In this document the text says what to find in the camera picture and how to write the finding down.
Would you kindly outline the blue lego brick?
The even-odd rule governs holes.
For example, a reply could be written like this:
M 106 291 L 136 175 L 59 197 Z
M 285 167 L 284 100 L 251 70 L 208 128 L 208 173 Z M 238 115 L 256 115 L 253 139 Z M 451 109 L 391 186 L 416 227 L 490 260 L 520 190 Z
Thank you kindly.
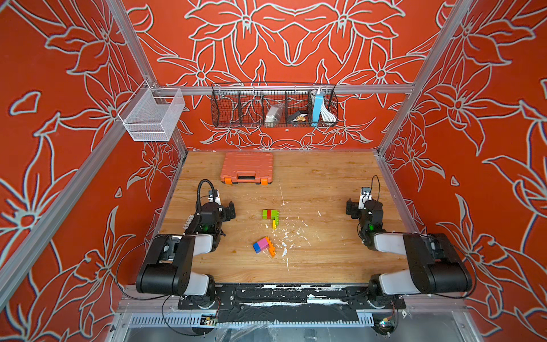
M 262 246 L 259 244 L 259 242 L 254 243 L 253 248 L 254 248 L 256 253 L 262 252 L 262 249 L 263 249 Z

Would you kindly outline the long orange lego brick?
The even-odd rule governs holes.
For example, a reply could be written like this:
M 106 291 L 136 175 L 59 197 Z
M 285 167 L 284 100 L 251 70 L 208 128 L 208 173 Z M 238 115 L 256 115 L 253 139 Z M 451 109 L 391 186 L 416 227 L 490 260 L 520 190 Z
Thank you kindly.
M 269 238 L 269 237 L 265 237 L 267 243 L 268 243 L 268 250 L 269 250 L 269 254 L 272 256 L 272 257 L 275 257 L 276 256 L 276 248 L 274 246 L 274 243 L 272 242 L 272 240 Z

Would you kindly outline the long green lego brick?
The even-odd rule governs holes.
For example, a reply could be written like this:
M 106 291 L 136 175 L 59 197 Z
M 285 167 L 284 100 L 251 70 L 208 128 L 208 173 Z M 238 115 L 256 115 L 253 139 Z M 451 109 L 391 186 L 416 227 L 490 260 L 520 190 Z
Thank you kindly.
M 272 220 L 276 220 L 277 225 L 279 226 L 279 211 L 273 210 L 273 218 Z

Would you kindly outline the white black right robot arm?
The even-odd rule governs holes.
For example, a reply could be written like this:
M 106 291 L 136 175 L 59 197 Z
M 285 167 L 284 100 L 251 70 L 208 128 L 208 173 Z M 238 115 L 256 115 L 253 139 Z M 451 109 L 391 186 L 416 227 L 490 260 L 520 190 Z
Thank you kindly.
M 407 260 L 407 269 L 371 276 L 366 290 L 369 302 L 383 305 L 399 295 L 417 294 L 466 297 L 474 291 L 474 273 L 446 235 L 388 232 L 383 228 L 383 204 L 376 199 L 349 199 L 346 214 L 358 221 L 357 234 L 365 247 Z

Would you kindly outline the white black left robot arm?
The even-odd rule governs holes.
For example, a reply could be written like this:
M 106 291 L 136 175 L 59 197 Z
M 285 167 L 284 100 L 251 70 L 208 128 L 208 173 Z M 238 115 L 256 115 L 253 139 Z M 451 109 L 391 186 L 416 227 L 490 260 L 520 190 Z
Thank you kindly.
M 215 302 L 213 276 L 194 272 L 192 265 L 196 256 L 216 251 L 225 236 L 223 224 L 236 218 L 233 202 L 224 206 L 218 197 L 210 180 L 199 182 L 195 213 L 182 235 L 158 235 L 152 241 L 136 278 L 139 293 Z

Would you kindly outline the pink lego brick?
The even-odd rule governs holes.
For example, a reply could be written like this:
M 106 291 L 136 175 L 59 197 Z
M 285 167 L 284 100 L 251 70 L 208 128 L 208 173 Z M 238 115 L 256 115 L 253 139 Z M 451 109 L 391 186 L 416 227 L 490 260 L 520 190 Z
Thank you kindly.
M 260 251 L 269 248 L 269 241 L 266 238 L 260 239 L 256 244 L 259 247 Z

